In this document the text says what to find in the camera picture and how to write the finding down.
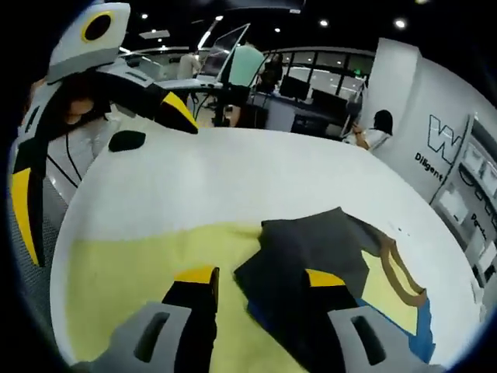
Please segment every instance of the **yellow cloth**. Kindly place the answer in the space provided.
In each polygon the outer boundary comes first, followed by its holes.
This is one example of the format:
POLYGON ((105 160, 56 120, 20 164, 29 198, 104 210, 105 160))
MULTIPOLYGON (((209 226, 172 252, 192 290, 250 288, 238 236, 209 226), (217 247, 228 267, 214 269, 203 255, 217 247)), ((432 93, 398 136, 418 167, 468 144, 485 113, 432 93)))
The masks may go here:
MULTIPOLYGON (((406 305, 395 293, 393 287, 388 282, 387 276, 381 266, 381 259, 363 251, 363 258, 370 272, 367 275, 366 286, 364 287, 363 300, 368 302, 377 310, 387 315, 393 322, 399 325, 402 329, 407 330, 413 335, 416 335, 416 327, 418 325, 418 309, 410 305, 406 305)), ((407 277, 404 272, 398 267, 396 262, 391 257, 388 257, 390 265, 394 269, 397 279, 402 287, 412 295, 416 293, 409 286, 407 277)))
POLYGON ((119 324, 147 301, 162 300, 175 274, 211 264, 221 272, 210 371, 305 371, 246 312, 233 280, 233 271, 259 250, 260 232, 260 226, 227 224, 127 242, 75 242, 66 312, 76 358, 98 357, 119 324))

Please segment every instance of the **computer monitor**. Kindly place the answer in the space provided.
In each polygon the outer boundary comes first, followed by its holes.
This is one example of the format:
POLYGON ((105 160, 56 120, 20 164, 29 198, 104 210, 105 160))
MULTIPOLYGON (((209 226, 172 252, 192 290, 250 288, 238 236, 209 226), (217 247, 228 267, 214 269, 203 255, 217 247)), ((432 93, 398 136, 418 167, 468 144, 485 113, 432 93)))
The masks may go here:
POLYGON ((317 89, 313 89, 312 91, 312 106, 345 123, 348 117, 346 99, 317 89))
POLYGON ((240 43, 240 40, 249 27, 250 23, 216 39, 197 78, 200 80, 219 82, 223 71, 227 68, 228 62, 231 60, 235 48, 240 43))
POLYGON ((311 85, 292 76, 285 76, 281 82, 280 95, 295 99, 307 99, 311 85))

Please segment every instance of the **white table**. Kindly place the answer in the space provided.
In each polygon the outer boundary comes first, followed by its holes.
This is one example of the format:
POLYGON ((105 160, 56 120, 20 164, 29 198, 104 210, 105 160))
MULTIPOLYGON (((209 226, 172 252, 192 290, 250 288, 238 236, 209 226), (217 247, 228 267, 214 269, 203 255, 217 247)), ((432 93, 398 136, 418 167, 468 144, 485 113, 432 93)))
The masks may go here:
POLYGON ((338 206, 395 238, 412 276, 428 289, 432 363, 450 366, 471 342, 479 310, 456 239, 370 153, 275 131, 214 128, 194 136, 141 118, 126 119, 124 127, 145 131, 144 146, 99 155, 69 206, 55 249, 50 306, 66 361, 75 361, 64 299, 74 239, 139 239, 215 222, 301 218, 338 206))

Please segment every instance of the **blue fabric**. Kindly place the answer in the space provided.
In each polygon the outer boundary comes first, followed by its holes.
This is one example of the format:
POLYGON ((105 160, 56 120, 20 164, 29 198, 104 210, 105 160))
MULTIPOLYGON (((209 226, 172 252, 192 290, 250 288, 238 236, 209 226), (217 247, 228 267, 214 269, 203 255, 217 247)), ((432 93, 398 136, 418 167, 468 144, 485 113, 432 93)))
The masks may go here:
MULTIPOLYGON (((365 302, 363 299, 356 299, 356 302, 359 307, 369 305, 371 308, 376 309, 368 302, 365 302)), ((429 363, 429 360, 432 358, 433 351, 435 350, 435 344, 433 343, 433 334, 431 329, 429 328, 432 322, 432 314, 429 311, 429 300, 426 300, 426 303, 423 305, 423 307, 418 308, 418 325, 416 327, 415 336, 413 336, 407 330, 402 329, 383 312, 378 312, 389 322, 397 326, 409 338, 409 350, 411 350, 414 355, 419 357, 419 359, 421 359, 425 363, 429 363)))

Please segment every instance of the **black ceiling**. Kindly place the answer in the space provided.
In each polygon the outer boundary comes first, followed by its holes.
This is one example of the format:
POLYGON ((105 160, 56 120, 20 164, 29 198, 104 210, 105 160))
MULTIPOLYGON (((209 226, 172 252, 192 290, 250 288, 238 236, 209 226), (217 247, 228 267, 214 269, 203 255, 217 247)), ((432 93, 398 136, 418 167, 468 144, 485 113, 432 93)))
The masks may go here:
MULTIPOLYGON (((279 1, 303 3, 301 0, 279 1)), ((256 5, 268 2, 271 1, 230 0, 224 3, 256 5)), ((476 0, 459 4, 429 0, 423 5, 415 0, 307 0, 301 14, 290 14, 282 9, 222 12, 214 6, 201 6, 215 3, 212 0, 133 0, 129 3, 132 14, 123 46, 132 51, 160 45, 196 45, 214 17, 221 14, 224 19, 214 29, 206 46, 245 23, 252 24, 251 33, 261 50, 330 46, 375 51, 378 38, 387 37, 418 46, 423 57, 449 68, 497 106, 497 32, 491 20, 492 12, 476 0), (142 19, 141 13, 147 13, 148 18, 142 19), (407 19, 405 30, 399 31, 393 26, 397 17, 407 19), (320 19, 327 19, 329 27, 320 27, 320 19), (274 31, 276 27, 281 29, 280 33, 274 31), (161 43, 139 37, 139 33, 152 29, 167 29, 171 36, 161 43)))

